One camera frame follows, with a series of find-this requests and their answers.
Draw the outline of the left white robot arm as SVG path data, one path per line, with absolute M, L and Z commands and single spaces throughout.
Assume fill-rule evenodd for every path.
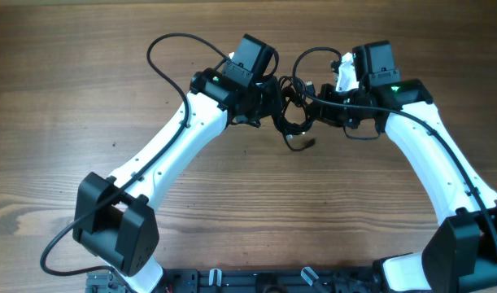
M 258 127 L 280 107 L 279 60 L 270 45 L 246 34 L 214 68 L 196 72 L 169 122 L 131 160 L 107 177 L 90 173 L 76 197 L 73 239 L 104 261 L 111 285 L 153 292 L 163 278 L 153 254 L 159 243 L 155 213 L 190 161 L 229 125 Z

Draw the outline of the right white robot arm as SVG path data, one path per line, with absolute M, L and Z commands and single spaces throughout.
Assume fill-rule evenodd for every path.
M 421 81 L 402 80 L 389 42 L 355 47 L 333 61 L 319 93 L 320 120 L 355 129 L 373 120 L 406 156 L 438 220 L 418 253 L 377 264 L 391 292 L 471 292 L 497 286 L 497 192 L 454 143 Z

